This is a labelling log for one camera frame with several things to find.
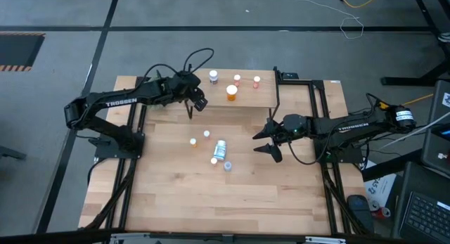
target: keyboard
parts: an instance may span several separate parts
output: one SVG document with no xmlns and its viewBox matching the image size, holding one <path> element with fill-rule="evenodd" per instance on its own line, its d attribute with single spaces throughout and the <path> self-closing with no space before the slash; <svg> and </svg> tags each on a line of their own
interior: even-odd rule
<svg viewBox="0 0 450 244">
<path fill-rule="evenodd" d="M 411 192 L 401 227 L 405 225 L 441 243 L 450 243 L 450 205 Z"/>
</svg>

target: wooden tabletop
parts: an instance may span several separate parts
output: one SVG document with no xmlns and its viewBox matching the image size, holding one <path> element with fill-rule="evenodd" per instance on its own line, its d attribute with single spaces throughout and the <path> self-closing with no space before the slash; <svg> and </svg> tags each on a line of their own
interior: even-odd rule
<svg viewBox="0 0 450 244">
<path fill-rule="evenodd" d="M 210 71 L 216 70 L 219 81 L 210 83 Z M 208 100 L 208 107 L 276 107 L 275 72 L 262 70 L 234 70 L 234 69 L 199 69 L 195 72 L 201 80 L 200 88 Z M 240 75 L 240 85 L 236 100 L 228 101 L 226 88 L 234 85 L 234 75 Z M 253 78 L 259 76 L 261 82 L 257 89 L 253 88 Z"/>
<path fill-rule="evenodd" d="M 242 70 L 234 71 L 246 76 Z M 132 88 L 135 81 L 136 77 L 119 76 L 115 88 Z M 324 84 L 330 116 L 347 115 L 341 84 Z M 280 99 L 276 120 L 290 113 L 312 115 L 306 86 L 282 85 Z M 107 120 L 126 124 L 128 110 L 129 106 L 110 108 Z M 319 164 L 301 165 L 287 146 L 281 146 L 283 161 L 278 164 L 270 155 L 252 150 L 267 142 L 252 140 L 267 116 L 264 108 L 206 108 L 194 111 L 190 120 L 183 104 L 152 107 L 146 116 L 145 148 L 136 168 L 126 230 L 330 234 Z M 203 138 L 206 129 L 211 131 L 210 140 Z M 191 147 L 190 138 L 197 138 L 197 148 Z M 218 139 L 227 142 L 231 172 L 225 172 L 221 162 L 216 167 L 210 163 Z M 292 145 L 301 160 L 314 160 L 312 140 L 300 139 Z M 359 171 L 350 164 L 340 164 L 340 169 L 346 197 L 365 195 Z M 107 160 L 93 171 L 80 226 L 87 225 L 108 201 L 116 170 L 117 160 Z M 338 208 L 335 202 L 337 227 L 342 231 Z"/>
</svg>

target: floor mat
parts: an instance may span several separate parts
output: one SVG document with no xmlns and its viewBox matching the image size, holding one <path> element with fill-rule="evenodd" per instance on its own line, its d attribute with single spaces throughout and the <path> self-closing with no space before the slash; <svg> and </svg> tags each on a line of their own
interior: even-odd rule
<svg viewBox="0 0 450 244">
<path fill-rule="evenodd" d="M 43 33 L 0 32 L 0 71 L 30 71 L 44 39 Z"/>
</svg>

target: yellow cable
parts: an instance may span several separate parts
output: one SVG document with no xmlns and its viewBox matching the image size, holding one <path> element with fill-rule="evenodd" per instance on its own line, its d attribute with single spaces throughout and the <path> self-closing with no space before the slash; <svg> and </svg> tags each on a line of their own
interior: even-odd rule
<svg viewBox="0 0 450 244">
<path fill-rule="evenodd" d="M 358 6 L 353 6 L 353 5 L 351 5 L 350 3 L 347 2 L 347 0 L 343 0 L 343 1 L 344 1 L 344 2 L 347 4 L 347 6 L 349 6 L 350 8 L 361 8 L 361 7 L 364 7 L 365 5 L 369 4 L 369 3 L 372 2 L 373 0 L 368 0 L 366 3 L 361 4 L 361 5 L 358 5 Z"/>
<path fill-rule="evenodd" d="M 423 100 L 423 99 L 429 98 L 429 97 L 431 97 L 431 96 L 433 96 L 433 94 L 429 94 L 429 95 L 427 95 L 427 96 L 422 96 L 422 97 L 420 97 L 420 98 L 417 98 L 417 99 L 414 99 L 414 100 L 412 100 L 412 101 L 409 101 L 409 102 L 403 103 L 402 105 L 403 105 L 403 106 L 405 106 L 405 105 L 408 105 L 408 104 L 412 104 L 412 103 L 415 103 L 415 102 L 421 101 L 421 100 Z"/>
</svg>

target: white cable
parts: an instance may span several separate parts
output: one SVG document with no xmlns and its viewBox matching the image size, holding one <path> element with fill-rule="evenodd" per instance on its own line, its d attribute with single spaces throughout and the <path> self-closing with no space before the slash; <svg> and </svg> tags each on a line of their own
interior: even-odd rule
<svg viewBox="0 0 450 244">
<path fill-rule="evenodd" d="M 383 148 L 385 148 L 385 147 L 387 147 L 387 146 L 392 145 L 393 143 L 396 143 L 396 142 L 398 142 L 398 141 L 400 141 L 400 140 L 403 140 L 403 139 L 406 139 L 406 138 L 408 138 L 408 137 L 410 137 L 410 136 L 413 136 L 414 134 L 416 134 L 416 133 L 418 133 L 418 132 L 420 132 L 420 131 L 423 131 L 424 129 L 427 129 L 428 127 L 430 127 L 430 126 L 436 124 L 437 122 L 443 120 L 443 119 L 444 119 L 446 116 L 448 116 L 448 115 L 450 115 L 450 112 L 448 112 L 447 114 L 445 114 L 445 115 L 441 116 L 440 118 L 436 119 L 436 120 L 433 121 L 432 123 L 429 123 L 429 125 L 427 125 L 426 127 L 423 127 L 422 129 L 418 129 L 418 130 L 415 131 L 415 132 L 411 132 L 410 134 L 407 134 L 407 135 L 401 137 L 400 139 L 396 139 L 396 140 L 394 140 L 394 141 L 392 141 L 392 142 L 390 142 L 390 143 L 387 143 L 387 144 L 385 144 L 384 146 L 382 146 L 381 148 L 379 148 L 378 150 L 381 150 L 381 149 L 383 149 Z"/>
<path fill-rule="evenodd" d="M 315 5 L 317 5 L 317 6 L 322 6 L 322 7 L 326 7 L 326 8 L 329 8 L 329 9 L 333 9 L 334 11 L 343 13 L 344 15 L 351 16 L 350 18 L 344 18 L 344 19 L 342 20 L 342 22 L 340 23 L 340 30 L 342 31 L 342 33 L 344 33 L 344 36 L 345 36 L 346 39 L 357 39 L 357 38 L 363 36 L 363 33 L 364 33 L 364 25 L 358 20 L 359 17 L 355 17 L 355 16 L 352 15 L 351 13 L 346 13 L 346 12 L 344 12 L 344 11 L 340 11 L 340 10 L 337 9 L 337 8 L 332 8 L 332 7 L 327 6 L 327 5 L 318 4 L 318 3 L 314 2 L 314 1 L 310 1 L 310 0 L 297 0 L 297 1 L 308 1 L 309 3 L 315 4 Z M 344 23 L 345 23 L 346 20 L 355 20 L 357 23 L 360 24 L 360 26 L 361 26 L 361 34 L 360 34 L 358 37 L 348 37 L 347 34 L 345 33 L 345 31 L 342 29 L 342 26 L 344 25 Z"/>
</svg>

